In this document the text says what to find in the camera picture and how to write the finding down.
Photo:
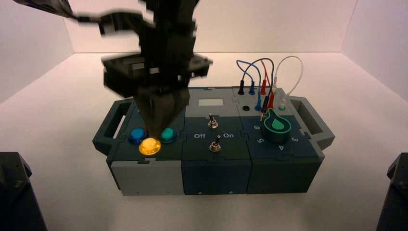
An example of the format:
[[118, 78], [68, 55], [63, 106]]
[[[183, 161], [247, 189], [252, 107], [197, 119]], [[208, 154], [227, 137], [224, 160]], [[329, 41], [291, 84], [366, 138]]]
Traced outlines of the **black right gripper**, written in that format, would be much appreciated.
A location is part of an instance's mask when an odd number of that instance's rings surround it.
[[[195, 37], [150, 40], [139, 53], [102, 59], [104, 86], [124, 98], [133, 97], [153, 138], [158, 138], [188, 105], [190, 80], [207, 76], [213, 64], [192, 51], [194, 42]], [[162, 112], [159, 94], [166, 94]]]

